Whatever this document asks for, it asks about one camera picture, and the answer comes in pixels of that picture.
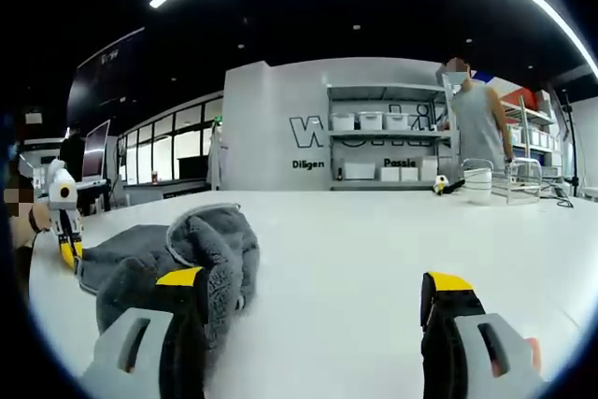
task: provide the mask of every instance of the black ceiling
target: black ceiling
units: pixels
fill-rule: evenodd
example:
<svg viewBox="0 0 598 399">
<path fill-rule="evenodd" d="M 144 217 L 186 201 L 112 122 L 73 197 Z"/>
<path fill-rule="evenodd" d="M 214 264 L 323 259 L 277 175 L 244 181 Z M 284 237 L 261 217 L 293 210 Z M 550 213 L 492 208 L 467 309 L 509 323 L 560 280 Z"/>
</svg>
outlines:
<svg viewBox="0 0 598 399">
<path fill-rule="evenodd" d="M 158 10 L 149 1 L 15 3 L 18 98 L 43 107 L 49 124 L 44 134 L 64 129 L 77 65 L 141 26 L 146 27 L 144 82 L 137 102 L 119 111 L 120 129 L 221 89 L 225 70 L 261 60 L 271 65 L 344 56 L 441 61 L 459 54 L 476 69 L 531 89 L 583 64 L 560 29 L 529 0 L 171 0 Z M 595 1 L 563 1 L 598 54 Z M 354 31 L 353 24 L 361 30 Z M 473 43 L 466 44 L 467 38 Z M 594 78 L 588 81 L 593 89 Z"/>
</svg>

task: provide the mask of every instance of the man's arm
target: man's arm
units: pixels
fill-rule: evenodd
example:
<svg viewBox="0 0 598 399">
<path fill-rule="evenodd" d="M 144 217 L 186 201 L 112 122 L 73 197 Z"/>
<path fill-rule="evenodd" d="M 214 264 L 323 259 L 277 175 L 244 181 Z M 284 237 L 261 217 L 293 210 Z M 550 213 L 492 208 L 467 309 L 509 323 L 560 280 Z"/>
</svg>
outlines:
<svg viewBox="0 0 598 399">
<path fill-rule="evenodd" d="M 486 94 L 488 95 L 488 99 L 490 101 L 490 108 L 492 111 L 492 115 L 496 120 L 496 124 L 498 125 L 498 129 L 501 131 L 503 135 L 503 146 L 505 148 L 505 156 L 508 160 L 512 160 L 513 155 L 513 146 L 511 145 L 511 135 L 506 128 L 506 114 L 505 110 L 503 109 L 503 105 L 501 105 L 501 100 L 498 98 L 498 93 L 493 88 L 486 88 Z"/>
</svg>

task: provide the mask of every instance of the gray towel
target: gray towel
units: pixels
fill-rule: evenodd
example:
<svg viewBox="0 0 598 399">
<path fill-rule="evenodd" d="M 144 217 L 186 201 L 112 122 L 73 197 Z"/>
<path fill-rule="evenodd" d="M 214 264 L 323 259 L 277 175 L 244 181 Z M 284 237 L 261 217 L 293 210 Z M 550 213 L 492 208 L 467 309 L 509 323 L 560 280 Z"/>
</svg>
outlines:
<svg viewBox="0 0 598 399">
<path fill-rule="evenodd" d="M 143 304 L 161 276 L 190 266 L 209 270 L 204 331 L 212 362 L 235 310 L 253 299 L 260 257 L 257 237 L 233 204 L 190 210 L 170 227 L 135 226 L 83 255 L 79 283 L 97 294 L 100 333 L 127 308 Z"/>
</svg>

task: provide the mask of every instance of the shelf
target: shelf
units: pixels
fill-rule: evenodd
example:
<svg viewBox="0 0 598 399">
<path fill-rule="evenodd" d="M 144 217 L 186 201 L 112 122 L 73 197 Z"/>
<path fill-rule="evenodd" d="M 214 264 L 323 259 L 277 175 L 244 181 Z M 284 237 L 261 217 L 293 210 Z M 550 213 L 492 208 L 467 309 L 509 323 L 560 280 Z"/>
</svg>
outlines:
<svg viewBox="0 0 598 399">
<path fill-rule="evenodd" d="M 333 181 L 331 190 L 333 191 L 352 191 L 352 190 L 371 190 L 371 191 L 427 191 L 434 186 L 433 181 L 399 181 L 385 182 L 372 180 L 344 180 Z"/>
<path fill-rule="evenodd" d="M 424 84 L 409 83 L 386 83 L 367 85 L 327 85 L 328 97 L 333 102 L 368 101 L 368 102 L 390 102 L 390 101 L 416 101 L 428 102 L 434 99 L 439 93 L 442 98 L 439 103 L 446 101 L 444 88 L 440 86 L 429 86 Z"/>
<path fill-rule="evenodd" d="M 505 114 L 509 119 L 515 119 L 517 121 L 523 120 L 521 107 L 507 102 L 501 103 L 503 104 L 503 107 L 505 107 Z M 532 111 L 531 109 L 526 108 L 525 114 L 527 115 L 527 122 L 529 123 L 534 123 L 540 126 L 552 125 L 554 123 L 549 116 Z"/>
<path fill-rule="evenodd" d="M 513 144 L 513 147 L 515 147 L 516 149 L 525 150 L 525 144 Z M 538 147 L 537 145 L 530 145 L 530 150 L 538 151 L 539 153 L 552 153 L 554 151 L 551 149 L 545 149 L 544 147 Z"/>
<path fill-rule="evenodd" d="M 448 140 L 450 139 L 450 131 L 330 131 L 328 136 L 331 139 L 338 140 Z"/>
</svg>

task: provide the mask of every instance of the white table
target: white table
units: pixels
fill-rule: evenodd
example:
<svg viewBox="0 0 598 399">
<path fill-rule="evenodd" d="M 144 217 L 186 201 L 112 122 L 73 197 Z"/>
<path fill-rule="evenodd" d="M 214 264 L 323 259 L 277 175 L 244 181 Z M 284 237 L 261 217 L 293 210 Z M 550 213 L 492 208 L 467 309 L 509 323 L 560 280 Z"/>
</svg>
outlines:
<svg viewBox="0 0 598 399">
<path fill-rule="evenodd" d="M 567 363 L 598 298 L 598 207 L 584 201 L 476 207 L 457 193 L 204 192 L 87 218 L 84 244 L 218 202 L 242 206 L 262 263 L 210 399 L 421 397 L 426 271 L 463 276 L 487 312 L 537 337 L 546 379 Z M 81 375 L 98 336 L 95 298 L 51 239 L 37 243 L 30 296 L 42 334 Z"/>
</svg>

